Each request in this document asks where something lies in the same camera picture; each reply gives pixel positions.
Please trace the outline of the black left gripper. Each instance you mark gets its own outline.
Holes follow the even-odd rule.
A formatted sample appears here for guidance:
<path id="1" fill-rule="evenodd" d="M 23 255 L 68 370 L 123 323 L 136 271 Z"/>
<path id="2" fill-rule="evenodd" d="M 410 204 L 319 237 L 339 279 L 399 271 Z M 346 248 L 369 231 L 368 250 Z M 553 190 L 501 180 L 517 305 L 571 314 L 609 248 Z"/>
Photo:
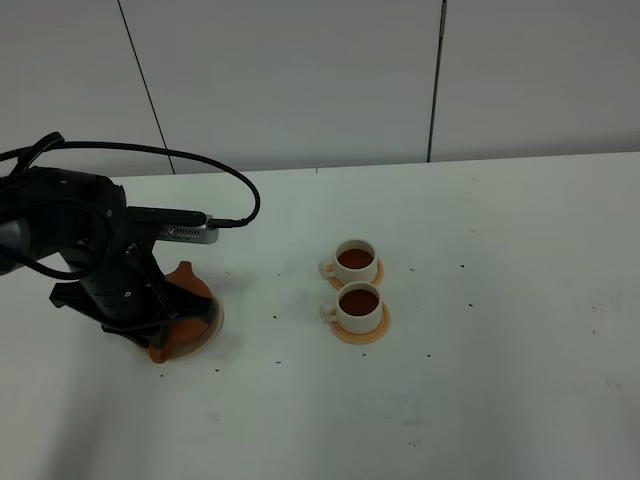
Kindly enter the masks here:
<path id="1" fill-rule="evenodd" d="M 152 250 L 129 242 L 81 280 L 58 283 L 50 301 L 68 307 L 142 348 L 161 350 L 169 323 L 195 318 L 210 323 L 212 293 L 199 279 L 176 284 L 164 280 Z"/>

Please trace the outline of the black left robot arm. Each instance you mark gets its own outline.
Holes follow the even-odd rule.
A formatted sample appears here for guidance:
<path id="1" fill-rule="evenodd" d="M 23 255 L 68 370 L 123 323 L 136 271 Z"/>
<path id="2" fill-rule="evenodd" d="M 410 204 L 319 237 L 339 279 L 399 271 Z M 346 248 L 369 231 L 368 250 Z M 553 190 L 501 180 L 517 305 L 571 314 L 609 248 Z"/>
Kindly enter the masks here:
<path id="1" fill-rule="evenodd" d="M 217 308 L 186 263 L 166 275 L 153 248 L 159 240 L 214 239 L 209 219 L 130 206 L 104 176 L 36 167 L 1 180 L 1 272 L 27 267 L 55 279 L 54 306 L 167 357 L 202 337 Z"/>

